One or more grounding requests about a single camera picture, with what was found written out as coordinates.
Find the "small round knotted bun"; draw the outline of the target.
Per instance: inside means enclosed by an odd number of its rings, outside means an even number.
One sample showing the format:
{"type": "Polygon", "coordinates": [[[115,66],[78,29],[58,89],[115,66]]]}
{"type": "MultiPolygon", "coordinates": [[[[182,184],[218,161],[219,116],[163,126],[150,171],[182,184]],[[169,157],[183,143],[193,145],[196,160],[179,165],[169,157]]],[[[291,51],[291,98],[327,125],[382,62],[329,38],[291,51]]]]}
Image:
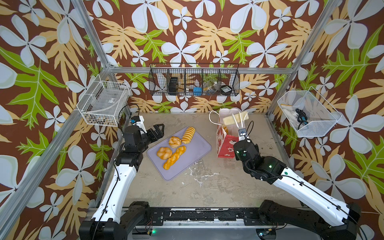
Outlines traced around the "small round knotted bun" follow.
{"type": "Polygon", "coordinates": [[[182,140],[179,137],[172,136],[169,139],[169,146],[176,149],[182,145],[182,140]]]}

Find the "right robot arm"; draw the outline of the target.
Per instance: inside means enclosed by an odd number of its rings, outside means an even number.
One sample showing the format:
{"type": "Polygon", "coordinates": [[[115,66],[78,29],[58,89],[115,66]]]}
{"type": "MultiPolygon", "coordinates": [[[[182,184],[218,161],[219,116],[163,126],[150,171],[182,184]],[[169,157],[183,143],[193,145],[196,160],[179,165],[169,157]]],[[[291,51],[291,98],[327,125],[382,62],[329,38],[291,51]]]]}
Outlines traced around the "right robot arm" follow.
{"type": "Polygon", "coordinates": [[[244,171],[251,177],[288,192],[309,207],[308,210],[290,208],[264,200],[258,209],[261,221],[293,225],[316,233],[324,240],[356,239],[361,216],[357,204],[346,204],[331,197],[274,157],[262,157],[258,145],[249,139],[235,143],[234,152],[236,160],[242,162],[244,171]]]}

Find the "steel tongs cream tips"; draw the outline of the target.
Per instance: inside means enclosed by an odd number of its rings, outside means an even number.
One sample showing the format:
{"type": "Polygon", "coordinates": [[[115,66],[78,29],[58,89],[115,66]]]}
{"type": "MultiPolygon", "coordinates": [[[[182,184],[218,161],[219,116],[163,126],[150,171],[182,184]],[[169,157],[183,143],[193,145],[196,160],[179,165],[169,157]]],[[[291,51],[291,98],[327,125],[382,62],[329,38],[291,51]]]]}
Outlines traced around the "steel tongs cream tips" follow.
{"type": "Polygon", "coordinates": [[[232,114],[232,118],[238,129],[246,128],[245,121],[249,118],[249,113],[239,112],[237,114],[232,114]]]}

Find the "round braided bun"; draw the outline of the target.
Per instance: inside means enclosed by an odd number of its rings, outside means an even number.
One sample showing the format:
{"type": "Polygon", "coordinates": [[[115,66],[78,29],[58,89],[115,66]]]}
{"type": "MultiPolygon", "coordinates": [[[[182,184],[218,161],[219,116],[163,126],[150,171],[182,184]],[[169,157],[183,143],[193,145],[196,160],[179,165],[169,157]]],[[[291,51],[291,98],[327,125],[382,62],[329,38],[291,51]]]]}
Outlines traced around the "round braided bun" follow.
{"type": "Polygon", "coordinates": [[[161,147],[158,151],[157,151],[157,156],[161,159],[161,160],[167,160],[169,159],[173,154],[173,151],[168,148],[168,147],[161,147]]]}

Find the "ridged yellow bread loaf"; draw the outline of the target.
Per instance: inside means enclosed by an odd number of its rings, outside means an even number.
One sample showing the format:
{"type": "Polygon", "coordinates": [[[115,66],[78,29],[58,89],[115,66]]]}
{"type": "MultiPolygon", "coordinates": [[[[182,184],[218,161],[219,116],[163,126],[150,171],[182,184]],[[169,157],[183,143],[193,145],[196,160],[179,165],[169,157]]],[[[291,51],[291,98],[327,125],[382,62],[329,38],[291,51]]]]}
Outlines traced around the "ridged yellow bread loaf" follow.
{"type": "Polygon", "coordinates": [[[192,141],[195,132],[196,132],[196,130],[194,127],[188,127],[186,129],[185,133],[183,134],[182,143],[183,144],[189,144],[192,141]]]}

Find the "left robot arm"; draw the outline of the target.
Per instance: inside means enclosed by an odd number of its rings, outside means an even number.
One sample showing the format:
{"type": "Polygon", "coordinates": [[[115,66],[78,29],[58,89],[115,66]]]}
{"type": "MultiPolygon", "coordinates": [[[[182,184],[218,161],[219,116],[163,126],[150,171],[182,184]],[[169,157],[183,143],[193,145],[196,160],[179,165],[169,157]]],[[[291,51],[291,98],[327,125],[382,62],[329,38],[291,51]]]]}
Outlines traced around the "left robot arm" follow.
{"type": "Polygon", "coordinates": [[[123,130],[124,143],[114,162],[113,180],[91,220],[83,221],[79,228],[82,240],[126,240],[141,221],[149,219],[149,203],[131,204],[123,213],[129,187],[143,160],[149,144],[164,136],[164,124],[145,130],[142,124],[127,126],[123,130]]]}

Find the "long twisted bread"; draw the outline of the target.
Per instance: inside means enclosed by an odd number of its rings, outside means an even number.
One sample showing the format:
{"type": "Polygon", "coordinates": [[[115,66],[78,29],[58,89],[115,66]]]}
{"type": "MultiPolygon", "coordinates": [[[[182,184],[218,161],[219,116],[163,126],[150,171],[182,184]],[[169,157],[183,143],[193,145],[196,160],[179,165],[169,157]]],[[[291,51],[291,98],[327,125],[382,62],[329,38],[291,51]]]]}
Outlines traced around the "long twisted bread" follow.
{"type": "Polygon", "coordinates": [[[180,146],[177,148],[172,156],[164,163],[163,168],[165,170],[169,170],[170,167],[180,158],[180,156],[186,152],[186,150],[186,146],[180,146]]]}

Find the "red white paper bag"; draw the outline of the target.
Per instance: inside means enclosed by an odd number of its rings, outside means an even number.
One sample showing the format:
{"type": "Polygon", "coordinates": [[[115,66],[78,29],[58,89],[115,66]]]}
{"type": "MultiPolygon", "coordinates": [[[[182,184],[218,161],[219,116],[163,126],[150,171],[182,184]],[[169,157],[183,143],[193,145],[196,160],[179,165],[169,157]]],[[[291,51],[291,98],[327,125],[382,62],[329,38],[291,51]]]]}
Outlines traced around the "red white paper bag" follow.
{"type": "Polygon", "coordinates": [[[239,141],[238,128],[234,123],[232,114],[241,112],[239,109],[220,109],[211,111],[209,120],[217,125],[216,145],[217,157],[232,159],[235,157],[234,144],[239,141]]]}

